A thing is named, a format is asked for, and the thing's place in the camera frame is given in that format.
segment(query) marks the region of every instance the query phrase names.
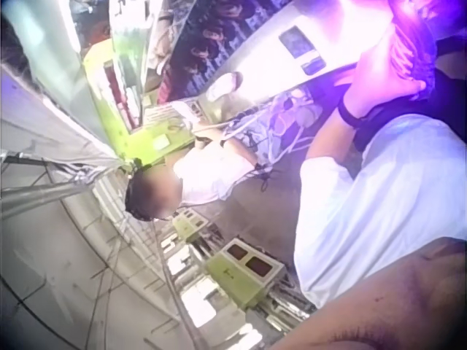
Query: store display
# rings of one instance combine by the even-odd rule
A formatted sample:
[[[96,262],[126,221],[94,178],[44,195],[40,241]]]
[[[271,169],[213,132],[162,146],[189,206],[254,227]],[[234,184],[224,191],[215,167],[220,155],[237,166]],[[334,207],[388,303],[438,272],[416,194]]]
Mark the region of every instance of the store display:
[[[243,42],[291,0],[198,0],[164,72],[158,103],[198,95]]]

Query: metal pole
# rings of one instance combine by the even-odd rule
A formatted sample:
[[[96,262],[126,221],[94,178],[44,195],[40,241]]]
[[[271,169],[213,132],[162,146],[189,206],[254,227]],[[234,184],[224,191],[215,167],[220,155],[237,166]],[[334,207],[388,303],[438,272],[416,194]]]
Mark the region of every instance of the metal pole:
[[[0,219],[5,220],[38,206],[85,192],[88,188],[88,184],[78,181],[6,188],[1,190]]]
[[[206,339],[203,338],[203,335],[199,331],[198,328],[193,323],[193,320],[190,317],[190,314],[188,313],[185,304],[183,304],[182,298],[179,296],[177,290],[175,289],[174,286],[174,281],[172,280],[172,275],[170,273],[169,267],[167,266],[167,262],[164,259],[163,256],[163,250],[161,247],[161,243],[158,239],[158,236],[156,235],[156,229],[153,224],[153,230],[154,230],[154,236],[155,236],[155,241],[156,241],[156,247],[158,250],[159,257],[161,258],[161,264],[162,264],[162,271],[164,276],[166,277],[166,283],[167,287],[169,288],[171,296],[174,298],[175,302],[175,307],[178,310],[178,313],[180,314],[180,319],[182,320],[183,325],[185,326],[185,329],[187,330],[188,334],[190,335],[190,338],[193,342],[193,345],[196,350],[209,350],[210,347],[206,341]]]

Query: person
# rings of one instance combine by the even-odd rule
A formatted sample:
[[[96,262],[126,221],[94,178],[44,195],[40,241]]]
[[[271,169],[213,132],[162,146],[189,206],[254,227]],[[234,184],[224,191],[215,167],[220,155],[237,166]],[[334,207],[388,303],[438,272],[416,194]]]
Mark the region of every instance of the person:
[[[235,38],[235,28],[229,23],[206,23],[202,34],[204,38],[215,42],[229,42]]]
[[[219,55],[219,48],[209,40],[200,41],[191,47],[190,53],[201,60],[207,60],[216,58]]]
[[[199,58],[190,58],[182,64],[183,70],[187,73],[194,75],[202,73],[206,70],[206,64]]]
[[[141,221],[163,219],[179,207],[225,200],[234,185],[254,171],[258,157],[235,137],[222,141],[222,131],[203,121],[193,133],[211,142],[193,148],[173,166],[145,166],[131,178],[126,211]]]
[[[326,304],[271,350],[467,349],[466,242],[439,238]]]
[[[246,20],[255,11],[255,5],[249,1],[221,1],[215,5],[215,15],[229,20]]]
[[[425,88],[394,71],[394,30],[362,54],[301,167],[294,261],[318,308],[437,238],[467,239],[466,145],[443,122],[401,115],[373,137],[355,179],[340,165],[375,106]]]

